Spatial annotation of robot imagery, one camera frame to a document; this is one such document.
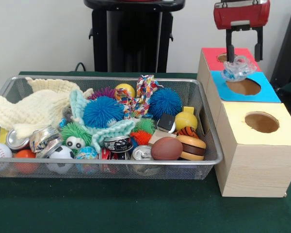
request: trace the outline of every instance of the wooden box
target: wooden box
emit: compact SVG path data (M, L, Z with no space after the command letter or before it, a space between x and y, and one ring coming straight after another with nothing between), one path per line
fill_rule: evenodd
M291 116L282 103L223 102L215 166L224 197L283 197L291 182Z
M283 197L291 182L291 116L259 67L249 79L224 81L225 51L202 49L197 76L224 153L215 166L222 196ZM254 60L247 49L235 54Z

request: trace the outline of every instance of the toy eye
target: toy eye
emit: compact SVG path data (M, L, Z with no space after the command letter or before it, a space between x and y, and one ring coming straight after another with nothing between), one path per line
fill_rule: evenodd
M77 149L81 149L83 147L85 147L86 143L82 138L77 137L76 138L76 147Z
M77 138L76 137L69 137L66 140L66 145L70 148L70 149L76 149L76 143L77 143Z

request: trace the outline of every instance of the white wall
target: white wall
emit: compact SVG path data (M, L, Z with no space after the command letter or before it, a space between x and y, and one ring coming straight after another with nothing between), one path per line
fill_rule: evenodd
M168 72L197 72L202 47L225 46L225 32L213 21L217 1L187 0L185 8L174 13ZM271 3L260 62L268 78L291 15L291 0ZM0 1L0 87L20 71L71 71L79 61L94 70L90 28L91 9L82 0ZM256 32L234 33L233 44L253 51L256 39Z

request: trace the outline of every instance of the wire mesh basket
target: wire mesh basket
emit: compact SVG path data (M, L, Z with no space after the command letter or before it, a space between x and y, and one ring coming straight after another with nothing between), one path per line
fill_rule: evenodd
M115 88L120 83L135 86L138 78L106 77L61 77L34 76L33 79L63 79L76 83L82 91L106 86ZM223 157L215 125L210 113L203 87L197 80L156 79L164 87L172 88L182 100L183 106L192 106L198 118L197 133L206 142L204 161L135 161L135 160L73 160L73 159L22 159L0 158L0 177L27 178L121 178L121 179L204 179L213 165ZM12 103L17 103L32 94L25 76L10 78L0 91L0 95ZM20 173L16 166L35 166L30 174ZM52 168L62 171L54 172Z

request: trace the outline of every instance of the blue spiky ball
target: blue spiky ball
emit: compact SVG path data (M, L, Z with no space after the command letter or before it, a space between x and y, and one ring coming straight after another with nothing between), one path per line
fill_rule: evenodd
M124 118L124 106L107 96L90 100L84 109L84 124L91 128L108 128L114 120Z
M156 120L159 120L163 113L175 116L181 109L180 96L170 88L159 89L151 96L149 112Z

